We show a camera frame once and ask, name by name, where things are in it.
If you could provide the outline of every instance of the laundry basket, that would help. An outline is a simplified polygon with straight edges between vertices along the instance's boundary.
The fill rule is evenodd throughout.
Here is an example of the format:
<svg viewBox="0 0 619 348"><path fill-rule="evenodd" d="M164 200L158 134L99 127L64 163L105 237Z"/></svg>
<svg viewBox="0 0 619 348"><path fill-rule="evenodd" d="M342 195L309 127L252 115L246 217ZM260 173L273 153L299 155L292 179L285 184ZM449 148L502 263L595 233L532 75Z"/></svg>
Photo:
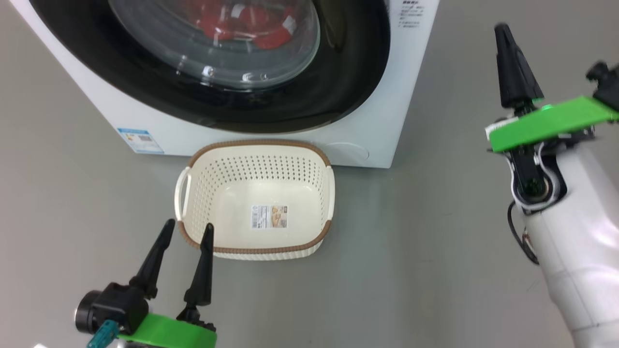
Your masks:
<svg viewBox="0 0 619 348"><path fill-rule="evenodd" d="M176 183L176 219L199 248L215 226L215 256L282 260L313 254L329 231L335 178L317 147L293 141L207 146Z"/></svg>

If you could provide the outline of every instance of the washing machine door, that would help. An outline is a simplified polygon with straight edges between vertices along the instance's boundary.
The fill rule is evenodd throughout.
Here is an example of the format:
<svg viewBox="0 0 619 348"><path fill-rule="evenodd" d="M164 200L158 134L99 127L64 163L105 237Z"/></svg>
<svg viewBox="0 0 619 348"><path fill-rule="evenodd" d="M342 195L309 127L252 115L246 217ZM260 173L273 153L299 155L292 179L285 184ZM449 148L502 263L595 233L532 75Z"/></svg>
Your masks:
<svg viewBox="0 0 619 348"><path fill-rule="evenodd" d="M246 133L332 123L389 55L383 0L30 0L102 79L171 116Z"/></svg>

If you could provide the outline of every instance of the teal connector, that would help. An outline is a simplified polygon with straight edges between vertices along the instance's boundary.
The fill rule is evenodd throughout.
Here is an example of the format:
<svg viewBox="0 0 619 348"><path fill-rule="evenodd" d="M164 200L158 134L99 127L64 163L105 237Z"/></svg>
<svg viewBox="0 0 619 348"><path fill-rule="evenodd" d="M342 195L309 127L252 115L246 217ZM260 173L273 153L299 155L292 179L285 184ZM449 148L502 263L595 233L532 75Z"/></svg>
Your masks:
<svg viewBox="0 0 619 348"><path fill-rule="evenodd" d="M119 333L118 323L113 320L106 320L92 336L86 348L106 348L118 337Z"/></svg>

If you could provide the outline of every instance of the label sticker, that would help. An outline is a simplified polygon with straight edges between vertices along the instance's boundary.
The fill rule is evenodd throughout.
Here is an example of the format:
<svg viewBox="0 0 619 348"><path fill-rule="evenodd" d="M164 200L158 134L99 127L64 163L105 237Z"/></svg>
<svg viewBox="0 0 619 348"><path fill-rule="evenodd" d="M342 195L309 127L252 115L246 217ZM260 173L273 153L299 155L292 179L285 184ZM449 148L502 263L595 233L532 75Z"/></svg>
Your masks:
<svg viewBox="0 0 619 348"><path fill-rule="evenodd" d="M425 6L422 0L403 0L398 13L399 28L419 28Z"/></svg>
<svg viewBox="0 0 619 348"><path fill-rule="evenodd" d="M292 16L286 17L286 20L283 22L283 27L290 33L291 35L295 33L297 29L297 22Z"/></svg>
<svg viewBox="0 0 619 348"><path fill-rule="evenodd" d="M244 9L245 9L245 5L243 4L234 5L234 7L232 8L232 12L230 13L230 17L232 18L241 17L241 12L243 12Z"/></svg>
<svg viewBox="0 0 619 348"><path fill-rule="evenodd" d="M288 206L251 206L251 228L288 228Z"/></svg>
<svg viewBox="0 0 619 348"><path fill-rule="evenodd" d="M148 131L118 128L118 132L135 152L140 154L164 154L163 149Z"/></svg>

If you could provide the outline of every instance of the brown basket rim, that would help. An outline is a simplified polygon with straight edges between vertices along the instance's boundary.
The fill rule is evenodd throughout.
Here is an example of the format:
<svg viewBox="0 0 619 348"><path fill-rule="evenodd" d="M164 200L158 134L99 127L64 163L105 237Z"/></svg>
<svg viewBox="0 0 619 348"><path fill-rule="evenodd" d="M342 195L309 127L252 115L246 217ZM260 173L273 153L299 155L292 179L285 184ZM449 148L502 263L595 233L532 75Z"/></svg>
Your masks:
<svg viewBox="0 0 619 348"><path fill-rule="evenodd" d="M192 168L193 165L196 164L197 160L202 155L204 155L206 152L214 150L214 149L219 149L221 147L254 146L254 145L274 145L274 146L297 146L297 147L304 147L305 149L309 149L309 150L312 150L315 153L317 153L322 158L322 160L324 161L325 167L331 166L331 163L329 162L329 159L327 158L327 155L325 155L324 152L321 149L318 149L316 146L314 146L312 144L308 144L306 142L298 142L298 141L290 141L290 140L245 140L245 141L218 142L216 144L205 146L205 147L201 148L200 150L198 150L198 152L196 152L196 154L193 155L191 157L191 159L189 160L189 165L188 166L190 168ZM320 232L320 234L316 238L311 240L310 242L302 244L302 245L283 246L283 247L280 247L280 248L263 248L263 249L219 248L219 247L215 247L214 251L216 253L225 253L225 254L276 254L276 253L289 253L289 252L294 252L294 251L301 251L301 250L309 249L309 248L315 246L316 244L320 243L320 241L323 240L324 237L327 235L327 232L329 232L330 228L331 228L331 220L327 220L324 223L324 227L322 228L322 231ZM178 222L178 229L181 232L181 235L183 236L183 238L187 241L187 243L189 243L189 245L191 245L191 246L193 246L194 248L197 248L197 249L200 248L200 244L196 243L196 241L191 239L191 237L187 233L187 230L185 229L185 224L182 221Z"/></svg>

